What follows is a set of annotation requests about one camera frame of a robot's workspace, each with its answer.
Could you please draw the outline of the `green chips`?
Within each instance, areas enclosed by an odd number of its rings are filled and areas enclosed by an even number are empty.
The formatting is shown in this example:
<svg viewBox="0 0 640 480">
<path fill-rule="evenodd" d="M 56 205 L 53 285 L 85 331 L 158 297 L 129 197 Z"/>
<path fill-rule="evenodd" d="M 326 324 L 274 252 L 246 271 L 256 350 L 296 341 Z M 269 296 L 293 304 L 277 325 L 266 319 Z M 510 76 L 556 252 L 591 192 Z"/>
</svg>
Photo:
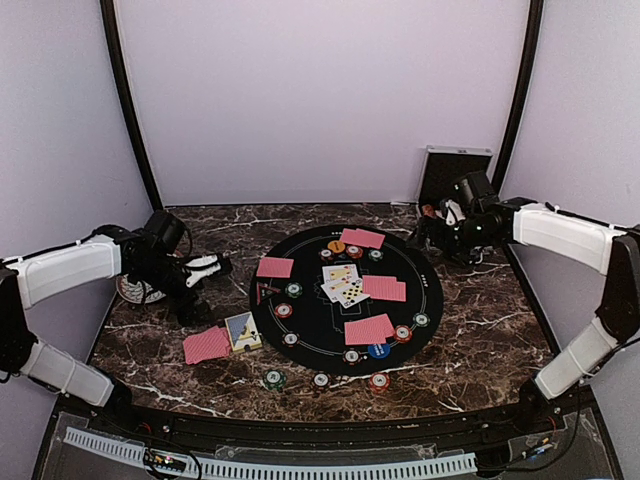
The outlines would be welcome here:
<svg viewBox="0 0 640 480">
<path fill-rule="evenodd" d="M 384 258 L 384 253 L 378 249 L 372 249 L 368 253 L 368 258 L 374 262 L 380 262 Z"/>
<path fill-rule="evenodd" d="M 303 287 L 298 282 L 291 282 L 286 285 L 285 293 L 290 298 L 298 298 L 303 294 Z"/>
</svg>

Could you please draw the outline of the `red back card deck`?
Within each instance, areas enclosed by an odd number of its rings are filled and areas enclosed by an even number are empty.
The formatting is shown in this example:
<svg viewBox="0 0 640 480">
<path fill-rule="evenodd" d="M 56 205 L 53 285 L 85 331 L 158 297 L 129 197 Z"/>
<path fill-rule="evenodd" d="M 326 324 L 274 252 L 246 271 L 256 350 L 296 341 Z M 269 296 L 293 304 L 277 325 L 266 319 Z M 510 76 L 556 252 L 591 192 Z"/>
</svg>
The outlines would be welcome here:
<svg viewBox="0 0 640 480">
<path fill-rule="evenodd" d="M 231 353 L 227 331 L 220 327 L 190 335 L 183 341 L 185 362 L 195 365 L 207 360 L 226 358 Z"/>
</svg>

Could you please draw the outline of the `green chips mat edge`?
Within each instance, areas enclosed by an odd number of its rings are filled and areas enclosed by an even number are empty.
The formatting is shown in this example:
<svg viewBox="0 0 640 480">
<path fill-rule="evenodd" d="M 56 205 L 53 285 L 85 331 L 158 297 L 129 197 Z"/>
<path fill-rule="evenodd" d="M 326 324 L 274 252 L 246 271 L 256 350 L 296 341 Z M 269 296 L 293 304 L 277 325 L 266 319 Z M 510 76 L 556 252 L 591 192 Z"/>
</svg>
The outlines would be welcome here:
<svg viewBox="0 0 640 480">
<path fill-rule="evenodd" d="M 430 318 L 426 313 L 416 313 L 413 321 L 418 327 L 427 327 L 430 324 Z"/>
</svg>

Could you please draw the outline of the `dealt card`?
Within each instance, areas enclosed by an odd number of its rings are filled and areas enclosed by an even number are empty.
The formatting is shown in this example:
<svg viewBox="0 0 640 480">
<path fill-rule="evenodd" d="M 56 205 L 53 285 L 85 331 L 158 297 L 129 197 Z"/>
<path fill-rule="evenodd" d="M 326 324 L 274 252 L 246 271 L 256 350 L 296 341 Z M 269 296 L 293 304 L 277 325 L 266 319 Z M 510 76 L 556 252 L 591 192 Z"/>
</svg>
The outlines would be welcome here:
<svg viewBox="0 0 640 480">
<path fill-rule="evenodd" d="M 344 325 L 344 341 L 349 346 L 384 344 L 394 333 L 395 327 L 387 314 L 347 322 Z"/>
<path fill-rule="evenodd" d="M 290 258 L 263 257 L 256 271 L 257 277 L 284 278 L 290 277 L 294 260 Z"/>
<path fill-rule="evenodd" d="M 358 230 L 349 229 L 349 228 L 343 229 L 340 236 L 340 241 L 350 245 L 362 246 L 366 244 L 366 241 L 364 240 L 362 234 Z"/>
</svg>

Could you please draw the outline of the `red 5 chips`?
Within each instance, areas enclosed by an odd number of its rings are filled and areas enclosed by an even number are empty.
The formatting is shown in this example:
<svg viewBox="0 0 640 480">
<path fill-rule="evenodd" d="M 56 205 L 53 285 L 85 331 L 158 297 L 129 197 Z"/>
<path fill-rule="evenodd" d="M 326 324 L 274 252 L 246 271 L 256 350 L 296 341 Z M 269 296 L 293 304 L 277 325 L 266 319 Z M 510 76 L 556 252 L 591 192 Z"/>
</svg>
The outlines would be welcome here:
<svg viewBox="0 0 640 480">
<path fill-rule="evenodd" d="M 394 330 L 394 339 L 399 343 L 409 342 L 412 336 L 412 329 L 406 325 L 398 325 Z"/>
<path fill-rule="evenodd" d="M 286 319 L 293 314 L 293 307 L 288 303 L 280 303 L 273 309 L 277 318 Z"/>
<path fill-rule="evenodd" d="M 346 253 L 351 258 L 359 259 L 363 255 L 363 250 L 359 246 L 349 245 L 349 246 L 346 247 Z"/>
</svg>

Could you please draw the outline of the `orange big blind button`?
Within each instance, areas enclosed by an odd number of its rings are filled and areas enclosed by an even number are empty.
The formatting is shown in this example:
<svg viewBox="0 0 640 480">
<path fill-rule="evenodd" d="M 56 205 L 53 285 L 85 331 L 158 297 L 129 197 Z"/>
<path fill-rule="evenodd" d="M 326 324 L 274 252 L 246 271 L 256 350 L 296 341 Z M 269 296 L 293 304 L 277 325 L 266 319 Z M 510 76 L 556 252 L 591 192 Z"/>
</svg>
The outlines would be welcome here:
<svg viewBox="0 0 640 480">
<path fill-rule="evenodd" d="M 345 251 L 345 244 L 340 240 L 333 240 L 327 244 L 327 248 L 335 254 L 340 254 Z"/>
</svg>

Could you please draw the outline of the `two of hearts card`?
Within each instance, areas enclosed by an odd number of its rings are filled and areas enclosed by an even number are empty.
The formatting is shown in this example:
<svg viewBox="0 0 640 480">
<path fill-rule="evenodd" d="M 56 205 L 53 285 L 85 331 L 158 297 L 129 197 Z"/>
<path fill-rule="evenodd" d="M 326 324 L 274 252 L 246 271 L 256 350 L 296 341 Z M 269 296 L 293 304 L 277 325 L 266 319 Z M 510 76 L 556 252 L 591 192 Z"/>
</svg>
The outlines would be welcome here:
<svg viewBox="0 0 640 480">
<path fill-rule="evenodd" d="M 330 265 L 322 268 L 325 283 L 340 279 L 350 279 L 357 275 L 355 264 Z"/>
</svg>

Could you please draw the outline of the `100 chips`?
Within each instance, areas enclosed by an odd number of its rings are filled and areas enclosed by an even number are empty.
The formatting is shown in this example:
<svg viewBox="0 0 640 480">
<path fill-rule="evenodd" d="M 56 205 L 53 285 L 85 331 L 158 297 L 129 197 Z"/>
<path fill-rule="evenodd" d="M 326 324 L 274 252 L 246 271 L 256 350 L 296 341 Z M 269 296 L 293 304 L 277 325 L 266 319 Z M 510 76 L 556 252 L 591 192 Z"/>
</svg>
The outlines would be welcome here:
<svg viewBox="0 0 640 480">
<path fill-rule="evenodd" d="M 348 365 L 356 365 L 361 361 L 361 355 L 355 349 L 348 349 L 343 353 L 343 361 Z"/>
<path fill-rule="evenodd" d="M 334 254 L 329 249 L 322 249 L 319 251 L 319 257 L 324 262 L 330 262 L 334 258 Z"/>
</svg>

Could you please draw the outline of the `100 chips mat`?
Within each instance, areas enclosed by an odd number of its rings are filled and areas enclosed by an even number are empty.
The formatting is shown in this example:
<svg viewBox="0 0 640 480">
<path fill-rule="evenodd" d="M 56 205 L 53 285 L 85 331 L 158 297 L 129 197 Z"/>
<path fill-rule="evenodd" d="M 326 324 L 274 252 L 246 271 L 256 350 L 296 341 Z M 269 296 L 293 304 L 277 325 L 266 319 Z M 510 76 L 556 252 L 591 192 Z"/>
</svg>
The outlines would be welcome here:
<svg viewBox="0 0 640 480">
<path fill-rule="evenodd" d="M 282 343 L 288 348 L 293 348 L 299 343 L 299 336 L 293 332 L 285 333 L 282 336 Z"/>
</svg>

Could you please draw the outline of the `green chip stack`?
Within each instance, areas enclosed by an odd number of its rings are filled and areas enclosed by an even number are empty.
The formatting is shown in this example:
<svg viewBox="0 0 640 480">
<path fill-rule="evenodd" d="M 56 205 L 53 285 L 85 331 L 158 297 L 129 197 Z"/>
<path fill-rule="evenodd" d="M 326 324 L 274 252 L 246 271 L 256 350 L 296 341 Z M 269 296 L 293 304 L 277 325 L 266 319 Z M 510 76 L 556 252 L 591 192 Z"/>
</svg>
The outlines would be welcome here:
<svg viewBox="0 0 640 480">
<path fill-rule="evenodd" d="M 281 370 L 268 370 L 263 376 L 263 382 L 268 390 L 281 391 L 286 385 L 286 374 Z"/>
</svg>

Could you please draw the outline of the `red 5 chip stack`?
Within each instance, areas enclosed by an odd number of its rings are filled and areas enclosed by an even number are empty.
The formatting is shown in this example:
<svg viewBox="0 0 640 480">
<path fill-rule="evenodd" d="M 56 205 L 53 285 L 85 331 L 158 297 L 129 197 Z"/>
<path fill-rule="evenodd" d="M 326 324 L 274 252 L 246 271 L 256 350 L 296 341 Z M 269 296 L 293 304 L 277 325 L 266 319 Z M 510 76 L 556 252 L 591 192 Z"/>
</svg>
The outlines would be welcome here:
<svg viewBox="0 0 640 480">
<path fill-rule="evenodd" d="M 377 372 L 370 376 L 368 385 L 373 393 L 381 394 L 389 389 L 391 379 L 387 373 Z"/>
</svg>

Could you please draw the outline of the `black orange 100 chip stack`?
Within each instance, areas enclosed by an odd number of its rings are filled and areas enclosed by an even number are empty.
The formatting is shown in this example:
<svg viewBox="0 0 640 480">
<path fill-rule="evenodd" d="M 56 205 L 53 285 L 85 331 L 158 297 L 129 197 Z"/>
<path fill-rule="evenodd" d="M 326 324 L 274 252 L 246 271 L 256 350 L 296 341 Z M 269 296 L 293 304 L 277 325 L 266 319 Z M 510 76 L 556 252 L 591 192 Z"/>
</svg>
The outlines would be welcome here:
<svg viewBox="0 0 640 480">
<path fill-rule="evenodd" d="M 324 372 L 316 373 L 312 378 L 312 387 L 316 390 L 325 390 L 329 387 L 331 378 Z"/>
</svg>

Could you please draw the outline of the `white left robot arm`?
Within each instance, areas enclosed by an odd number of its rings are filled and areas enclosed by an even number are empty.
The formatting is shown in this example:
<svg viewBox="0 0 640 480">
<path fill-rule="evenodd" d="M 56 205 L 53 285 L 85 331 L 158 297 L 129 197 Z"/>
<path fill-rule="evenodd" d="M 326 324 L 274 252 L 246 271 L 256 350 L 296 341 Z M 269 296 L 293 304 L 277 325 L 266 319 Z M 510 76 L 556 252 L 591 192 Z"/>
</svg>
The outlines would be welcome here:
<svg viewBox="0 0 640 480">
<path fill-rule="evenodd" d="M 113 376 L 83 363 L 29 330 L 25 312 L 37 303 L 97 280 L 127 276 L 144 292 L 159 292 L 182 326 L 211 322 L 197 285 L 226 275 L 232 265 L 220 253 L 183 257 L 175 251 L 190 234 L 173 214 L 158 210 L 136 230 L 102 225 L 85 238 L 1 262 L 1 371 L 25 376 L 54 392 L 102 408 L 101 417 L 120 436 L 141 427 L 132 394 Z"/>
</svg>

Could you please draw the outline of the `yellow card box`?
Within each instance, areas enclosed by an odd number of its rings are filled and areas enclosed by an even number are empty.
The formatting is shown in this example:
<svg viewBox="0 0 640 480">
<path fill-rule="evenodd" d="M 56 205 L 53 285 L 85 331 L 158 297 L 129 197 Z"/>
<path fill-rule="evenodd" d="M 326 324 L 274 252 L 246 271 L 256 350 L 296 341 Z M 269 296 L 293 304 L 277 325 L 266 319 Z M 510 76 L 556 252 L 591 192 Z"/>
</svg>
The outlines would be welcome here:
<svg viewBox="0 0 640 480">
<path fill-rule="evenodd" d="M 261 335 L 251 312 L 226 318 L 225 326 L 232 353 L 250 352 L 263 346 Z"/>
</svg>

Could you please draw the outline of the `black frame post right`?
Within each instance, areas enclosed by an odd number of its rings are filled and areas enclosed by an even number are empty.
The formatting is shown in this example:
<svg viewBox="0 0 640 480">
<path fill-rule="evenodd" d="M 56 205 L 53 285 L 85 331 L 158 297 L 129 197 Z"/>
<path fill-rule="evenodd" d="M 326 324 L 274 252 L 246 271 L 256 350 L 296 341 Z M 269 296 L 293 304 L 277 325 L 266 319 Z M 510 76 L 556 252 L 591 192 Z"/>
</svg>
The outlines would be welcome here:
<svg viewBox="0 0 640 480">
<path fill-rule="evenodd" d="M 491 185 L 496 193 L 500 193 L 504 185 L 524 114 L 536 59 L 544 5 L 544 0 L 531 0 L 529 2 L 513 96 L 491 179 Z"/>
</svg>

